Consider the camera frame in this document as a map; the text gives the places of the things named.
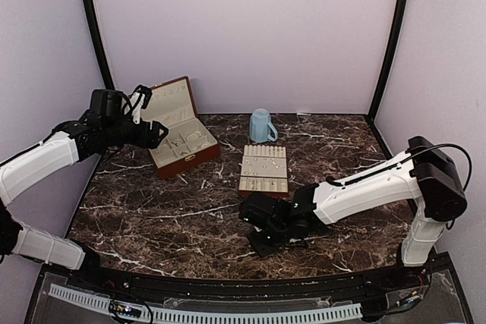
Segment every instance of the black cable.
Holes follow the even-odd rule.
[[[122,94],[121,94],[121,97],[122,97],[122,98],[123,98],[123,100],[125,101],[125,105],[123,105],[123,109],[121,110],[121,113],[122,113],[123,115],[127,115],[127,114],[125,113],[125,108],[127,107],[127,105],[129,105],[129,106],[130,106],[130,109],[131,109],[131,101],[130,101],[130,99],[128,98],[128,96],[126,96],[124,93],[122,93]]]
[[[415,157],[420,156],[423,153],[427,153],[427,152],[430,152],[430,151],[432,151],[434,149],[439,149],[439,148],[444,148],[444,147],[451,147],[451,148],[458,149],[459,151],[461,151],[462,153],[464,153],[465,157],[468,159],[468,163],[469,163],[468,177],[466,178],[465,183],[464,183],[464,187],[462,188],[462,190],[465,191],[465,189],[469,185],[469,181],[471,180],[471,175],[472,175],[472,160],[471,160],[471,156],[468,154],[468,152],[464,148],[462,148],[461,146],[458,146],[457,144],[453,144],[453,143],[442,143],[442,144],[436,144],[435,146],[430,146],[430,147],[428,147],[426,149],[423,149],[422,151],[419,151],[419,152],[417,152],[414,155],[410,155],[409,157],[403,159],[402,161],[397,162],[397,163],[394,163],[394,164],[392,164],[390,166],[387,166],[387,167],[381,168],[379,170],[370,172],[367,175],[359,176],[358,178],[354,178],[352,180],[346,181],[345,183],[342,183],[342,182],[333,182],[332,185],[333,186],[339,186],[339,187],[345,187],[345,186],[349,186],[349,185],[352,185],[352,184],[356,184],[359,181],[364,180],[365,178],[370,178],[371,176],[378,175],[381,172],[385,172],[385,171],[391,170],[392,168],[395,168],[398,165],[402,165],[402,164],[410,161],[411,159],[414,159]]]
[[[106,161],[110,160],[113,156],[118,155],[123,150],[123,147],[109,147],[103,157],[101,158],[100,163],[105,163]]]
[[[427,294],[428,292],[431,290],[431,287],[432,287],[432,275],[433,275],[433,272],[432,272],[432,261],[430,260],[429,263],[429,272],[431,274],[431,278],[430,278],[430,281],[429,281],[429,284],[428,284],[428,288],[427,290],[425,291],[425,293],[423,294],[422,296],[422,299],[420,300],[417,300],[415,302],[415,305],[412,305],[410,307],[407,307],[406,309],[404,310],[399,310],[399,311],[390,311],[390,308],[385,310],[385,311],[382,311],[380,313],[366,313],[366,312],[362,312],[364,315],[366,316],[387,316],[387,315],[396,315],[396,314],[403,314],[403,313],[406,313],[407,311],[410,311],[412,309],[415,309],[423,300],[425,300],[425,298],[427,297]]]
[[[57,132],[56,130],[52,130],[52,132],[49,134],[49,136],[47,136],[46,138],[43,139],[42,144],[44,144],[45,142],[47,142],[56,132]],[[0,167],[3,167],[4,165],[7,165],[9,162],[13,161],[14,159],[16,159],[16,158],[18,158],[18,157],[20,157],[22,155],[25,155],[27,152],[32,151],[33,149],[37,148],[40,145],[41,145],[41,143],[36,143],[33,146],[30,146],[29,148],[26,148],[23,151],[20,151],[16,155],[12,156],[10,159],[6,159],[5,161],[0,162]]]
[[[135,110],[135,108],[137,108],[138,104],[140,104],[140,101],[142,100],[142,96],[143,96],[142,93],[138,94],[137,101],[135,102],[135,104],[132,105],[132,107],[130,107],[130,109],[128,110],[128,112],[125,115],[131,115],[131,113]]]
[[[455,220],[455,219],[453,219],[453,220],[451,220],[451,221],[450,221],[450,223],[447,223],[447,224],[446,224],[446,229],[447,229],[448,231],[450,231],[450,230],[453,228],[453,226],[454,226],[454,223],[455,223],[455,222],[456,222],[456,220]]]
[[[335,179],[334,179],[334,178],[331,178],[330,176],[327,176],[327,177],[326,177],[326,182],[327,182],[329,185],[333,185],[333,186],[342,187],[342,184],[341,184],[340,182],[335,182],[334,180],[335,180]]]
[[[402,290],[402,288],[384,288],[383,286],[379,286],[378,284],[375,284],[374,282],[371,281],[365,282],[364,284],[374,286],[375,288],[379,288],[381,291],[385,291],[386,293],[389,293],[391,291],[396,291],[396,290]]]
[[[149,305],[147,304],[147,302],[144,299],[142,299],[142,298],[140,298],[138,296],[129,294],[128,292],[123,292],[123,291],[116,290],[114,288],[102,288],[102,287],[100,287],[98,285],[92,284],[89,281],[86,281],[85,279],[83,279],[83,278],[81,278],[79,276],[73,276],[73,277],[76,278],[76,279],[78,279],[78,280],[80,280],[80,281],[82,281],[82,282],[84,282],[85,284],[88,284],[89,286],[91,286],[93,288],[98,289],[98,290],[101,290],[101,291],[111,291],[114,294],[125,295],[125,296],[131,297],[131,298],[137,300],[139,303],[142,303],[142,305],[144,305],[147,308],[147,310],[148,310],[148,312],[150,314],[149,324],[153,324],[153,311],[152,311],[152,309],[150,309]]]

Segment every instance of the light purple wall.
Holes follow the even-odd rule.
[[[391,150],[422,134],[464,146],[469,208],[438,242],[453,258],[477,322],[486,316],[486,0],[409,0],[377,126]],[[467,162],[448,149],[465,178]]]
[[[365,113],[396,0],[95,0],[115,84],[188,75],[199,112]]]
[[[103,87],[81,0],[0,0],[0,160],[77,119]],[[9,206],[19,219],[64,235],[96,160],[45,179]],[[7,256],[0,321],[24,322],[40,265]]]

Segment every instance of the light blue mug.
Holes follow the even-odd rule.
[[[250,118],[250,139],[256,143],[275,142],[279,137],[272,124],[270,113],[265,109],[257,109]]]

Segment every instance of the brown jewelry box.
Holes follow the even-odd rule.
[[[169,129],[159,147],[149,150],[163,180],[221,154],[218,141],[197,118],[187,76],[154,86],[141,117],[145,121],[159,121]]]

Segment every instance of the cable trough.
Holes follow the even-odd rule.
[[[96,313],[109,315],[111,299],[108,295],[96,294],[86,290],[52,284],[49,296],[67,303],[83,307]],[[126,316],[124,319],[135,319],[138,322],[150,322],[150,314],[141,307],[139,318]],[[329,307],[316,310],[293,311],[285,313],[204,313],[152,307],[154,323],[184,324],[321,324],[360,319],[361,304],[349,304],[340,307]]]

